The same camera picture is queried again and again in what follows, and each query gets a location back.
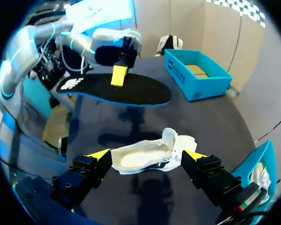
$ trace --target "dark tabletop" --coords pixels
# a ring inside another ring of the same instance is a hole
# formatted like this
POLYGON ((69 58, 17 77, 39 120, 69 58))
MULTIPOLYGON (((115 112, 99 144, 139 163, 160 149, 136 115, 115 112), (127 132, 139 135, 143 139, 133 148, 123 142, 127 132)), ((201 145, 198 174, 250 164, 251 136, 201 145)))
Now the dark tabletop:
MULTIPOLYGON (((133 73, 150 76, 172 91, 172 100, 159 107, 111 105, 79 97, 73 115, 67 163, 79 154, 118 148, 161 138, 170 127, 196 139, 197 152, 214 154, 233 171, 255 149, 239 111, 227 96, 188 102, 163 67, 163 57, 137 59, 133 73)), ((111 73, 99 67, 91 73, 111 73)), ((197 190, 181 168, 120 175, 111 168, 101 186, 81 205, 86 216, 104 225, 214 224, 220 209, 197 190)))

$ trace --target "blue container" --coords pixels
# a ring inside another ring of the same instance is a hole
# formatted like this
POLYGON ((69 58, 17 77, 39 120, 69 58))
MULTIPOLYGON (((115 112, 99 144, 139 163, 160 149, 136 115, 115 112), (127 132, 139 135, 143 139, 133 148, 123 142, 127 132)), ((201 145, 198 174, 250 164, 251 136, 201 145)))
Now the blue container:
MULTIPOLYGON (((235 177, 239 176, 242 178, 242 187, 245 188, 250 184, 250 175, 252 174, 253 170, 255 169, 255 167, 259 162, 261 162, 263 166, 266 167, 266 170, 270 175, 270 179, 272 183, 268 189, 268 194, 270 198, 266 203, 258 206, 257 209, 255 210, 256 212, 265 211, 267 209, 276 191, 277 167, 276 167, 275 152, 274 152, 272 141, 269 140, 266 143, 259 146, 232 173, 233 176, 235 177)), ((257 220, 258 217, 255 217, 252 224, 255 224, 257 220)))
POLYGON ((165 50, 164 66, 188 101, 224 95, 232 77, 211 58, 195 50, 165 50), (185 65, 197 65, 208 78, 198 78, 185 65))

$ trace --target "checkered pattern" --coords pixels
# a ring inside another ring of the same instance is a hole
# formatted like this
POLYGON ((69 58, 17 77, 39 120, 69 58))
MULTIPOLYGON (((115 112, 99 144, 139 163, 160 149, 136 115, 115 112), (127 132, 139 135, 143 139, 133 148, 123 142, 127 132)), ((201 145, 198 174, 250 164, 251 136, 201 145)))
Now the checkered pattern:
POLYGON ((247 14, 252 20, 260 23, 265 27, 265 16, 259 11, 259 8, 246 0, 205 0, 206 2, 213 2, 216 5, 230 7, 239 12, 241 16, 247 14))

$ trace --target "blue insole edge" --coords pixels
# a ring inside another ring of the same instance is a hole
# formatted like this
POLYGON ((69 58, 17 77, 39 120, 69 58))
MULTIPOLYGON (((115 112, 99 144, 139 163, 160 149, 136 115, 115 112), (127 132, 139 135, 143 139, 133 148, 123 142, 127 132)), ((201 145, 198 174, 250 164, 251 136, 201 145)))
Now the blue insole edge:
POLYGON ((155 107, 155 106, 163 106, 163 105, 166 105, 168 104, 170 101, 166 102, 166 103, 162 103, 162 104, 156 104, 156 105, 137 105, 137 104, 129 104, 129 103, 121 103, 121 102, 113 102, 113 101, 109 101, 109 100, 106 100, 104 98, 100 98, 100 97, 97 97, 97 96, 93 96, 93 95, 89 95, 87 93, 84 93, 84 92, 73 92, 73 91, 69 91, 69 92, 59 92, 59 94, 61 95, 82 95, 82 96, 88 96, 88 97, 92 97, 96 100, 99 100, 99 101, 103 101, 103 102, 107 102, 107 103, 110 103, 110 104, 115 104, 115 105, 122 105, 122 106, 132 106, 132 107, 155 107))

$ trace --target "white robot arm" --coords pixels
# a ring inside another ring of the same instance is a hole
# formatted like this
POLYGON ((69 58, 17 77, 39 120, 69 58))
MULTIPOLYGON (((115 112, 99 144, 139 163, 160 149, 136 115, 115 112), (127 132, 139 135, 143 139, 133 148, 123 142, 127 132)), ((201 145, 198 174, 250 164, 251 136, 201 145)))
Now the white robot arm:
POLYGON ((1 93, 8 99, 13 96, 19 82, 39 62, 40 54, 37 45, 53 38, 60 38, 61 43, 78 52, 90 64, 100 64, 95 59, 95 52, 101 46, 123 45, 124 38, 131 39, 131 47, 137 52, 142 49, 142 37, 137 30, 97 29, 93 38, 83 34, 73 34, 72 23, 67 20, 47 23, 39 26, 25 26, 21 28, 8 45, 6 58, 10 63, 11 71, 1 85, 1 93))

